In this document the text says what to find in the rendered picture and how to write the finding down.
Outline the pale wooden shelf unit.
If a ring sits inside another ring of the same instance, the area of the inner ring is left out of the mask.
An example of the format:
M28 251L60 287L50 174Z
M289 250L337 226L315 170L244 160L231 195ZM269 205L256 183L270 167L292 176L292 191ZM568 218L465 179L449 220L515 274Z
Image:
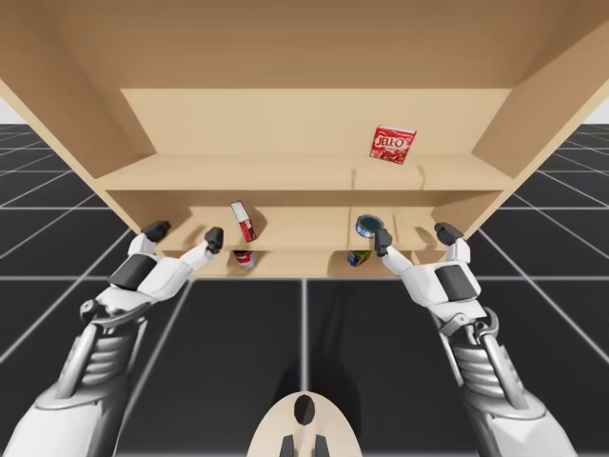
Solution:
M608 96L609 0L0 0L0 97L161 252L222 228L206 277L238 200L259 277L385 276L346 262L364 213L437 261Z

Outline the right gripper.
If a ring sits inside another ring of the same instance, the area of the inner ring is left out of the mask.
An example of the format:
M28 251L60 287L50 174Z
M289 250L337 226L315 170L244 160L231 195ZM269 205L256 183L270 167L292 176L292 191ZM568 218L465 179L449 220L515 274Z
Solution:
M437 263L415 266L393 247L386 228L375 231L374 246L382 263L394 275L402 276L411 299L425 308L476 299L481 286L467 264L470 247L454 226L440 222L434 226L438 240L447 246L445 259L464 263Z

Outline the blue flat can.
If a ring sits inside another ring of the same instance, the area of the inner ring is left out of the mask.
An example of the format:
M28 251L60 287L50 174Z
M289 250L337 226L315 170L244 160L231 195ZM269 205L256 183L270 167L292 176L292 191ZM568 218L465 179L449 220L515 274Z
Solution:
M375 237L375 234L379 229L384 228L384 223L375 215L362 214L357 218L355 228L360 236L371 239Z

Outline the tan robot part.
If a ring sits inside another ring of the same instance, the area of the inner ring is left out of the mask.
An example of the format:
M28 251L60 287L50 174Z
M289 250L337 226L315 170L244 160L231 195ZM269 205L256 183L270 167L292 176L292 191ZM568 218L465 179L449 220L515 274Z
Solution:
M356 434L331 401L310 391L287 395L266 413L246 457L363 457Z

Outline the red and white carton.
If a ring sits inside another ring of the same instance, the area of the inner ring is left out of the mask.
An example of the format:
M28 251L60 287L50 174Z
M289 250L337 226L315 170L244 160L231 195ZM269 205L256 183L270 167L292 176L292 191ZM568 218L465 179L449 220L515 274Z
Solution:
M256 232L253 227L252 220L249 214L247 213L244 204L240 200L238 200L232 202L230 204L230 207L237 219L239 228L242 234L244 235L245 241L248 243L254 241L256 239Z

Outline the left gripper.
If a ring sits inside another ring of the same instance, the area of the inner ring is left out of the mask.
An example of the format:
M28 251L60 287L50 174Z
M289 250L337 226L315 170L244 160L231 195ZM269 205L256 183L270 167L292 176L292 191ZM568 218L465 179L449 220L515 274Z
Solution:
M127 260L108 277L108 303L157 303L172 298L190 274L207 265L224 246L224 230L213 227L201 244L180 259L156 257L156 245L170 228L169 221L155 221L130 242Z

